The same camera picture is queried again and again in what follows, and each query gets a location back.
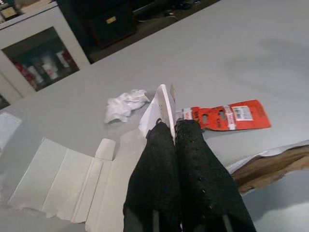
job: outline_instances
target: barcode label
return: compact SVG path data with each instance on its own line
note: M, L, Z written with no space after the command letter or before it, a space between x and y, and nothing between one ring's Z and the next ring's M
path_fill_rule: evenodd
M253 121L252 114L248 106L232 107L236 121Z

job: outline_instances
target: cabinet door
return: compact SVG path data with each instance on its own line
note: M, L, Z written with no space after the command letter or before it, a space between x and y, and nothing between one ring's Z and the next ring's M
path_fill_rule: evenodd
M21 98L16 89L0 73L0 110Z
M58 7L0 30L0 72L22 97L87 65L89 61Z

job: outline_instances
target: gray tabletop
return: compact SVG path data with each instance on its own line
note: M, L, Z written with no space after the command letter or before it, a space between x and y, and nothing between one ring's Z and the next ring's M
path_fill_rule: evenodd
M144 110L105 125L109 97L173 83L177 108L251 99L265 107L270 129L204 133L224 165L306 140L308 8L307 0L218 2L5 110L28 130L93 156L102 138L136 128Z

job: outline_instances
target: orange cardboard tag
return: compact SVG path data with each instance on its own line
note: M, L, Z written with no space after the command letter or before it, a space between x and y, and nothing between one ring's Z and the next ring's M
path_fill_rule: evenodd
M194 119L202 129L233 131L269 128L270 122L258 100L215 108L192 107L176 112L176 119Z

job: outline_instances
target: crumpled tissue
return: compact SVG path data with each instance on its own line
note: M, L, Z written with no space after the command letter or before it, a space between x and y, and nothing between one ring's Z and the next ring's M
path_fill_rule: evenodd
M109 98L104 122L109 123L115 119L127 122L133 110L139 109L149 102L145 93L146 91L143 89L133 89L128 93L121 94L118 98Z

